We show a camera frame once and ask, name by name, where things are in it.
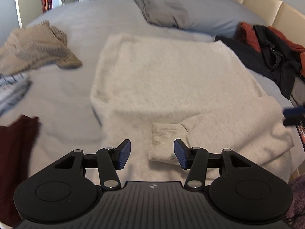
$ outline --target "beige leather headboard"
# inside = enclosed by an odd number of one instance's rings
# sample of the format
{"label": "beige leather headboard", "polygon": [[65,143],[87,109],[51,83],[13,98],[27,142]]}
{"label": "beige leather headboard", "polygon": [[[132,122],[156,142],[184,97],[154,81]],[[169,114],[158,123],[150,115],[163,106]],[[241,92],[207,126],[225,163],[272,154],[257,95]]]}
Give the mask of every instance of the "beige leather headboard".
{"label": "beige leather headboard", "polygon": [[280,30],[289,40],[305,46],[305,15],[280,0],[234,0]]}

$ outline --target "ribbed cuff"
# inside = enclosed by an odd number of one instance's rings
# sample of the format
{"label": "ribbed cuff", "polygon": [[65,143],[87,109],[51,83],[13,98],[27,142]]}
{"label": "ribbed cuff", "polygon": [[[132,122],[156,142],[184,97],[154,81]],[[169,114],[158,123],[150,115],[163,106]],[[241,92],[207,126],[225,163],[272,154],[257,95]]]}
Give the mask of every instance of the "ribbed cuff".
{"label": "ribbed cuff", "polygon": [[181,124],[152,123],[152,138],[149,144],[148,158],[152,161],[179,164],[174,150],[175,139],[187,144],[187,130]]}

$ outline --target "rust orange garment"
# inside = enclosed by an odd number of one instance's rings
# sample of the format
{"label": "rust orange garment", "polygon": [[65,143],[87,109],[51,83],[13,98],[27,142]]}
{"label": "rust orange garment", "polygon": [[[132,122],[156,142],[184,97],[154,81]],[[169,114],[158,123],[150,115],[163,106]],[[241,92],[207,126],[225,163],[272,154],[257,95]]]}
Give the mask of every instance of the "rust orange garment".
{"label": "rust orange garment", "polygon": [[246,22],[242,22],[240,28],[241,28],[240,41],[251,46],[254,50],[261,52],[260,44],[258,43],[258,39],[256,37],[255,31],[253,30],[253,27]]}
{"label": "rust orange garment", "polygon": [[299,44],[295,44],[291,42],[289,39],[286,38],[286,36],[279,30],[275,29],[274,27],[269,26],[268,27],[277,37],[279,37],[281,40],[285,41],[285,43],[289,46],[291,50],[294,52],[300,53],[301,58],[301,64],[302,64],[302,70],[301,75],[305,77],[305,48]]}

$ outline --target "blue gripper pad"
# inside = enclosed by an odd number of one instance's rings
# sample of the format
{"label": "blue gripper pad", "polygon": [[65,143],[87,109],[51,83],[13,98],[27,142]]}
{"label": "blue gripper pad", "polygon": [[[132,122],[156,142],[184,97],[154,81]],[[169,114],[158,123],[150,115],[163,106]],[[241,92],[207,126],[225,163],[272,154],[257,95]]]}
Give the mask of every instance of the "blue gripper pad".
{"label": "blue gripper pad", "polygon": [[173,151],[176,155],[176,158],[178,159],[178,161],[180,163],[181,168],[186,169],[187,160],[186,160],[186,156],[185,156],[185,150],[176,140],[173,143]]}
{"label": "blue gripper pad", "polygon": [[120,151],[119,160],[118,160],[119,169],[123,169],[124,168],[128,158],[129,158],[131,147],[132,147],[132,144],[131,144],[131,142],[129,140],[128,143]]}
{"label": "blue gripper pad", "polygon": [[285,118],[287,117],[294,117],[298,115],[305,114],[305,108],[304,107],[297,107],[297,108],[287,108],[283,111],[283,115]]}

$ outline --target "purple fuzzy fabric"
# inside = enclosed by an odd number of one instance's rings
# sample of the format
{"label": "purple fuzzy fabric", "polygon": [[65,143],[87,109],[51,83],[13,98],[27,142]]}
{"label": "purple fuzzy fabric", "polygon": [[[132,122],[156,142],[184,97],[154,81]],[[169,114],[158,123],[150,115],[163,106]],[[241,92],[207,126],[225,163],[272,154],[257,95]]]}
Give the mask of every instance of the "purple fuzzy fabric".
{"label": "purple fuzzy fabric", "polygon": [[289,183],[293,200],[286,214],[286,219],[295,229],[305,228],[305,175],[301,175]]}

